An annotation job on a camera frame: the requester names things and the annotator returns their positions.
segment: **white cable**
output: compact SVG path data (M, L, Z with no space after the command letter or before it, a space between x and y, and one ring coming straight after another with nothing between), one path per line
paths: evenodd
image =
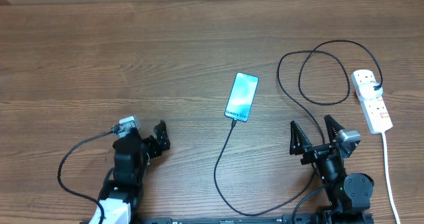
M393 210L393 214L395 215L396 223L400 224L398 211L396 210L395 202L393 201L392 186L390 185L389 162L388 162L388 155L387 155L387 141L386 141L386 134L384 132L382 132L382 138L383 138L383 149L384 149L384 172L386 173L386 183L387 183L387 190L389 191L390 205L392 206L392 210Z

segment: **power strip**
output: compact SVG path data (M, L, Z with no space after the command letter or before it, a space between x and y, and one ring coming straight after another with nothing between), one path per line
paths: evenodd
M353 86L359 98L360 106L364 111L366 122L372 134L382 134L384 151L384 173L386 174L386 183L389 193L390 205L397 224L400 223L398 211L392 195L392 186L389 178L388 149L385 132L393 127L386 105L383 101L383 88L375 90L377 84L374 74L370 70L358 70L352 75Z
M361 96L360 85L376 84L376 78L370 70L358 70L352 75L353 86L358 97ZM377 96L372 99L359 99L360 106L364 111L366 122L372 134L380 134L393 127L386 105L384 105L383 97Z

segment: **wooden table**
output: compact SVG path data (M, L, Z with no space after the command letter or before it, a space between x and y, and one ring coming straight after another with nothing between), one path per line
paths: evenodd
M320 143L305 112L276 81L287 52L332 39L367 46L381 63L390 177L402 223L424 218L424 0L257 0L0 7L0 223L78 223L95 205L60 188L63 155L78 141L138 115L142 136L164 119L172 147L152 160L140 213L144 217L238 217L218 196L213 167L231 120L224 109L237 72L260 78L249 122L239 123L218 168L223 194L237 209L268 209L306 184L310 166L290 156L290 121ZM329 44L348 74L371 69L351 44ZM331 114L360 131L345 162L376 182L370 213L393 223L384 179L382 140L371 135L359 102L322 107L305 101L297 77L306 55L288 58L282 81L324 126ZM302 78L317 101L346 93L339 65L315 55ZM66 161L63 181L97 196L113 166L116 137L82 146ZM321 185L316 179L309 189ZM269 213L291 213L299 200ZM300 213L326 205L324 193Z

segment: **smartphone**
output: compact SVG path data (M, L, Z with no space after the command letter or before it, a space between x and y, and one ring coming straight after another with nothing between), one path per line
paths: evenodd
M259 78L256 76L240 72L236 75L227 108L225 109L226 117L237 121L247 121L258 82Z

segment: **wire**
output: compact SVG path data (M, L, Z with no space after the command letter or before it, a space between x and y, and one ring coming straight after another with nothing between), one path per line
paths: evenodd
M107 171L105 179L103 179L103 187L101 188L99 195L97 196L97 201L100 201L100 197L101 197L101 193L103 191L103 188L107 187L107 184L109 183L109 178L111 177L111 174L112 174L114 169L115 168L111 168L111 169L109 169L109 171Z
M344 170L344 165L345 165L345 160L344 160L344 158L343 158L343 155L342 155L342 150L341 150L341 148L340 148L340 145L339 144L337 144L336 145L336 148L337 148L337 150L339 151L339 157L340 157L340 163L342 164L342 170Z
M398 211L396 210L395 202L393 200L392 186L390 185L389 162L388 162L388 155L387 155L387 140L386 140L386 134L384 132L382 132L382 138L383 138L383 150L384 150L384 172L386 173L386 183L387 183L387 189L389 192L390 205L392 207L393 214L395 215L396 223L400 224Z
M313 168L313 172L314 172L314 173L317 175L317 177L319 178L319 175L318 175L317 169L316 169L315 165L313 164L313 162L311 163L311 165L312 165L312 168Z
M99 224L102 224L102 222L103 222L103 220L104 220L104 218L105 218L105 210L103 209L103 207L102 207L102 205L95 199L95 198L92 198L92 197L90 197L90 196L87 196L87 195L84 195L84 194L80 194L80 193L77 193L77 192L75 192L75 191L72 191L72 190L70 190L69 188L67 188L63 183L62 183L62 179L60 178L60 174L62 173L62 167L63 167L63 165L64 165L64 163L65 163L65 160L67 159L67 157L69 157L69 155L76 149L76 148L78 148L79 146L81 146L81 145L83 145L83 144L85 144L85 143L87 143L87 142L90 142L90 141L93 141L93 140L95 140L95 139L99 139L99 138L101 138L101 137L105 137L105 136L107 136L107 135L110 135L112 133L112 131L109 131L109 132L106 132L106 133L101 133L100 135L97 135L97 136L94 136L94 137L91 137L91 138L88 138L88 139L86 139L86 140L83 140L83 141L81 141L81 142L79 142L79 143L77 143L74 147L72 147L71 148L71 150L69 150L69 152L65 155L65 157L62 159L62 161L60 161L60 164L59 164L59 169L58 169L58 182L59 182L59 185L65 190L65 191L67 191L68 193L70 193L70 194L74 194L75 196L78 196L78 197L83 197L83 198L85 198L85 199L88 199L89 201L92 201L93 203L96 203L96 205L97 206L99 206L99 209L100 209L100 212L101 212L101 215L100 215L100 221L99 221Z
M282 207L282 206L284 206L284 205L286 205L286 204L288 204L288 203L290 203L290 202L292 202L293 200L295 200L296 198L298 198L300 195L302 195L307 189L308 189L308 187L311 185L311 183L312 183L312 181L313 181L313 178L315 177L315 175L318 175L317 174L317 171L316 171L316 169L315 169L315 167L313 166L313 170L314 170L314 173L312 173L312 176L311 176L311 178L309 179L309 181L308 181L308 183L307 183L307 185L305 186L305 188L303 189L303 190L301 190L298 194L296 194L294 197L292 197L291 199L289 199L289 200L287 200L287 201L285 201L285 202L283 202L283 203L281 203L281 204L279 204L279 205L277 205L277 206L275 206L275 207L273 207L273 208L270 208L270 209L267 209L267 210L265 210L265 211L261 211L261 212L259 212L259 213L253 213L253 214L251 214L251 213L243 213L243 212L241 212L241 211L239 211L239 210L237 210L237 209L235 209L226 199L225 199L225 197L223 196L223 194L221 193L221 191L220 191L220 189L219 189L219 187L218 187L218 183L217 183L217 167L218 167L218 164L219 164L219 161L220 161L220 159L221 159L221 157L222 157L222 155L223 155L223 153L224 153L224 150L225 150L225 147L227 146L227 143L228 143L228 140L230 139L230 136L231 136L231 133L232 133L232 131L233 131L233 129L234 129L234 127L235 127L235 125L236 125L236 120L233 120L233 122L231 123L231 129L230 129L230 132L228 133L228 137L227 137L227 140L225 141L225 144L224 144L224 147L223 147L223 149L221 150L221 153L219 154L219 157L218 157L218 160L217 160L217 162L216 162L216 164L215 164L215 168L213 169L213 181L215 182L215 187L217 188L217 191L218 191L218 194L221 196L221 198L223 199L223 201L225 202L225 204L227 204L233 211L235 211L235 212L237 212L238 214L240 214L240 215L245 215L245 216L248 216L248 217L255 217L255 216L259 216L259 215L262 215L262 214L265 214L265 213L268 213L268 212L270 212L270 211L273 211L273 210L275 210L275 209L278 209L278 208L280 208L280 207Z
M383 74L382 74L382 71L381 71L381 69L380 69L380 65L378 64L378 62L377 62L377 59L374 57L374 55L371 53L371 51L369 50L369 49L367 49L367 47L365 47L364 45L362 45L362 44L360 44L360 43L357 43L357 42L354 42L354 41L350 41L350 40L331 40L331 41L327 41L327 42L323 42L323 43L321 43L320 45L318 45L318 46L316 46L313 50L301 50L301 51L297 51L297 52L289 52L289 53L287 53L286 55L284 55L282 58L281 58L281 60L280 60L280 62L278 63L278 68L277 68L277 80L278 80L278 83L279 83L279 85L280 85L280 87L281 87L281 89L283 90L283 92L292 100L292 101L294 101L294 103L296 103L298 106L300 106L311 118L312 118L312 120L313 120L313 122L315 123L315 125L317 126L317 128L318 128L318 131L319 131L319 134L321 135L321 138L322 138L322 140L323 140L323 144L325 144L325 137L324 137L324 133L323 133L323 130L322 130L322 128L319 126L319 124L318 124L318 122L317 122L317 120L314 118L314 116L303 106L303 105L301 105L299 102L297 102L292 96L290 96L286 91L285 91L285 89L284 89L284 87L283 87L283 85L282 85L282 83L281 83L281 80L280 80L280 67L281 67L281 64L282 64L282 62L283 62L283 59L286 57L286 56L289 56L289 55L292 55L292 54L299 54L299 53L309 53L309 55L307 56L307 58L305 59L305 61L303 62L303 64L302 64L302 67L300 68L300 73L299 73L299 79L298 79L298 81L297 81L297 86L298 86L298 88L299 88L299 92L300 92L300 94L303 96L303 98L305 98L307 101L309 101L309 102L311 102L311 103L313 103L313 104L316 104L316 105L336 105L336 104L340 104L340 103L342 103L342 102L344 102L348 97L349 97L349 95L350 95L350 81L349 81L349 76L347 75L347 73L346 73L346 69L345 69L345 67L343 66L343 64L342 64L342 62L336 57L336 56L334 56L334 55L332 55L331 53L329 53L329 52L325 52L325 51L320 51L320 50L317 50L317 48L319 48L320 46L322 46L322 45L324 45L324 44L328 44L328 43L332 43L332 42L348 42L348 43L351 43L351 44L355 44L355 45L358 45L359 47L361 47L361 48L363 48L370 56L371 56L371 58L373 59L373 61L374 61L374 63L376 64L376 66L377 66L377 69L378 69L378 72L380 73L380 79L381 79L381 82L380 82L380 85L377 85L376 87L374 87L374 89L380 89L381 88L381 86L382 86L382 84L383 84ZM340 65L340 67L342 68L342 70L343 70L343 73L344 73L344 76L345 76L345 78L346 78L346 82L347 82L347 93L346 93L346 96L343 98L343 99L341 99L340 101L336 101L336 102L330 102L330 103L321 103L321 102L317 102L317 101L314 101L314 100L312 100L312 99L310 99L310 98L308 98L305 94L304 94L304 92L302 91L302 89L301 89L301 75L302 75L302 72L303 72L303 68L305 67L305 65L306 65L306 62L310 59L310 57L314 54L314 53L320 53L320 54L325 54L325 55L328 55L328 56L330 56L330 57L332 57L332 58L334 58L338 63L339 63L339 65Z
M321 190L330 186L331 184L333 184L333 183L329 182L328 184L325 184L324 186L321 186L321 187L317 188L316 190L313 190L310 194L308 194L304 198L302 198L302 200L300 200L300 202L296 205L296 207L293 210L293 214L291 215L291 223L295 224L295 216L296 216L297 210L299 209L300 205L302 205L303 202L305 202L308 198L314 196L315 194L318 194Z

